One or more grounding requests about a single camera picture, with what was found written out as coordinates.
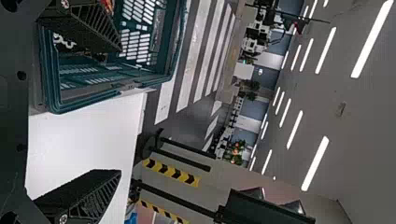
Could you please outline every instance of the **plastic crate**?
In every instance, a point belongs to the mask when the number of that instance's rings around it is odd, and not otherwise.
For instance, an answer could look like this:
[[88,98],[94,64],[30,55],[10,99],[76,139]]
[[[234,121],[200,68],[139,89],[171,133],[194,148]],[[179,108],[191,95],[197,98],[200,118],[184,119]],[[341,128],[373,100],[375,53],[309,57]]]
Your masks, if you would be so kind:
[[114,23],[122,52],[109,52],[104,62],[59,52],[54,33],[40,26],[41,76],[49,112],[66,113],[122,90],[170,80],[184,34],[184,8],[185,0],[116,0]]

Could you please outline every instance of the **table surface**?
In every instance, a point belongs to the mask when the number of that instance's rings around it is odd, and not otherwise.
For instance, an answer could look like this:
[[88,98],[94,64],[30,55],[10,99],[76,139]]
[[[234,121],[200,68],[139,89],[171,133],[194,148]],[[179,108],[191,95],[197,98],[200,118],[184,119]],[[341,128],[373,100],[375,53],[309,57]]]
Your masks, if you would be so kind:
[[123,223],[144,96],[29,117],[28,195],[35,199],[91,169],[119,169],[122,178],[100,223]]

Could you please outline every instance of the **hazard tape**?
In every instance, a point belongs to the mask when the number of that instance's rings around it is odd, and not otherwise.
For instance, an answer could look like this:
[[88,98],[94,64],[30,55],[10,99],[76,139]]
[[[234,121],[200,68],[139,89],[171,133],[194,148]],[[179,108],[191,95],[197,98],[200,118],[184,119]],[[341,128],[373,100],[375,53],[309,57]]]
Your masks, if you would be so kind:
[[152,159],[146,159],[143,161],[143,166],[195,188],[198,188],[199,181],[201,180],[201,177],[199,176],[190,175],[184,171],[176,169],[175,167],[162,164],[161,162]]
[[161,214],[164,217],[169,217],[172,220],[177,221],[179,224],[189,224],[190,223],[188,220],[186,220],[186,219],[184,219],[182,217],[179,217],[179,216],[177,216],[175,214],[172,214],[170,212],[167,212],[167,211],[161,209],[160,207],[155,206],[152,203],[148,203],[148,202],[142,201],[142,200],[140,200],[139,203],[142,204],[142,206],[144,206],[144,207],[146,207],[148,209],[151,209],[154,212],[156,212],[158,214]]

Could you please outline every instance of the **fluorescent light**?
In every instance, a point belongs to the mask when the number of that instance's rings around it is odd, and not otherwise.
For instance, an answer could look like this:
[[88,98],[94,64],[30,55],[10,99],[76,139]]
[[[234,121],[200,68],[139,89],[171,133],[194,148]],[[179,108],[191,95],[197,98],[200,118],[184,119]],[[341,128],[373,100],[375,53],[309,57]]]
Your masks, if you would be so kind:
[[273,106],[275,106],[275,104],[276,104],[276,100],[277,100],[277,96],[279,95],[279,92],[280,92],[280,87],[277,88],[275,99],[274,99],[274,102],[273,102]]
[[291,143],[293,142],[293,139],[294,139],[294,135],[296,134],[296,132],[297,132],[297,129],[298,129],[298,126],[300,125],[300,122],[301,122],[301,119],[303,118],[303,110],[300,110],[300,113],[298,113],[298,116],[297,116],[297,120],[296,120],[296,122],[294,123],[294,127],[293,127],[293,129],[291,130],[291,134],[290,134],[290,137],[289,137],[289,141],[288,141],[288,143],[286,144],[286,148],[289,150],[289,148],[290,148],[290,146],[291,146]]
[[282,94],[280,94],[280,99],[279,99],[279,103],[277,104],[277,108],[275,111],[275,115],[277,115],[277,113],[279,112],[280,106],[282,105],[282,101],[283,101],[283,97],[285,96],[285,92],[282,91]]
[[256,161],[256,157],[253,158],[253,161],[251,162],[251,165],[250,165],[250,169],[248,169],[249,171],[251,171],[253,169],[255,161]]
[[374,43],[378,38],[379,33],[381,32],[382,26],[384,25],[385,20],[387,19],[387,16],[389,14],[390,8],[393,5],[393,2],[394,2],[393,0],[386,1],[382,5],[381,10],[379,10],[378,16],[376,17],[372,30],[370,31],[366,43],[364,44],[364,47],[361,50],[361,55],[359,56],[359,59],[356,62],[355,67],[353,68],[351,77],[358,78],[361,75],[361,71],[363,70],[363,67],[367,62],[370,52],[373,49]]
[[320,161],[323,158],[324,152],[326,151],[326,148],[328,145],[329,145],[329,138],[327,138],[326,136],[323,136],[323,139],[320,143],[317,154],[315,155],[315,158],[312,161],[311,167],[309,167],[308,173],[306,174],[303,185],[301,186],[302,191],[308,190],[309,185],[311,184],[312,179],[314,178],[315,172],[317,171],[317,169],[319,167]]
[[262,139],[264,138],[265,133],[267,132],[267,128],[268,128],[268,121],[265,122],[265,127],[264,127],[264,130],[262,131]]
[[304,11],[304,14],[303,14],[303,17],[305,17],[305,16],[306,16],[306,13],[308,13],[308,9],[309,9],[309,6],[306,6],[305,11]]
[[262,197],[265,199],[265,190],[263,187],[262,187]]
[[314,5],[312,6],[311,13],[309,13],[309,19],[314,16],[315,8],[317,7],[318,0],[315,0]]
[[261,127],[261,129],[264,127],[264,123],[265,123],[265,121],[267,120],[267,115],[268,115],[268,113],[265,113],[264,119],[262,120],[262,127]]
[[283,63],[281,69],[285,67],[286,61],[288,60],[289,51],[286,51],[285,57],[283,58]]
[[301,66],[300,66],[300,72],[303,72],[303,70],[304,70],[306,60],[308,59],[309,52],[311,51],[311,48],[312,48],[313,44],[314,44],[314,38],[311,38],[311,40],[309,41],[308,47],[306,48],[306,52],[305,52],[305,55],[304,55],[304,58],[303,58],[303,62],[301,63]]
[[280,120],[279,128],[282,128],[283,122],[285,122],[285,118],[286,118],[286,115],[288,115],[290,104],[291,104],[291,99],[289,98],[288,103],[286,104],[286,107],[285,107],[285,111],[283,112],[282,119]]
[[253,151],[251,152],[250,158],[253,158],[253,155],[254,155],[254,153],[256,152],[256,147],[257,147],[257,144],[254,145],[254,148],[253,148]]
[[272,149],[268,152],[267,159],[265,160],[265,164],[264,164],[264,166],[262,167],[262,175],[264,175],[265,170],[267,169],[268,162],[270,162],[271,156],[272,156]]
[[298,59],[298,55],[300,54],[300,50],[301,50],[301,45],[299,45],[297,48],[296,55],[294,56],[293,63],[291,64],[291,68],[290,68],[291,71],[293,71],[294,65],[296,65],[296,63],[297,63],[297,59]]
[[324,59],[326,58],[327,52],[329,51],[330,44],[332,43],[332,38],[334,37],[336,30],[337,30],[337,28],[333,27],[332,30],[330,31],[329,38],[327,38],[326,45],[324,46],[323,52],[322,52],[322,54],[320,56],[317,70],[315,70],[316,74],[320,73],[321,67],[322,67],[322,65],[324,63]]

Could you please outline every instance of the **gray ceiling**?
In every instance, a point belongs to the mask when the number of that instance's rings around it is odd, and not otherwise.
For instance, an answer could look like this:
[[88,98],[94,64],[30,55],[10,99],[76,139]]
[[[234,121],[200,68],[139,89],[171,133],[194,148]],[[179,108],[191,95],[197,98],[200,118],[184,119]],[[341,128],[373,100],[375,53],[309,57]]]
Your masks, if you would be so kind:
[[[313,0],[306,4],[312,6]],[[280,113],[269,110],[268,132],[259,144],[254,171],[260,172],[269,149],[274,153],[266,175],[300,187],[323,135],[330,144],[309,192],[338,199],[353,223],[394,223],[396,215],[396,4],[376,40],[359,79],[350,77],[384,0],[318,0],[313,22],[304,36],[295,36],[277,86],[286,91]],[[332,45],[322,70],[315,75],[320,54],[332,27]],[[305,70],[299,68],[310,38],[315,38]],[[302,45],[293,72],[292,59]],[[278,124],[291,98],[284,126]],[[343,117],[335,113],[346,102]],[[289,151],[286,143],[299,110],[304,116]]]

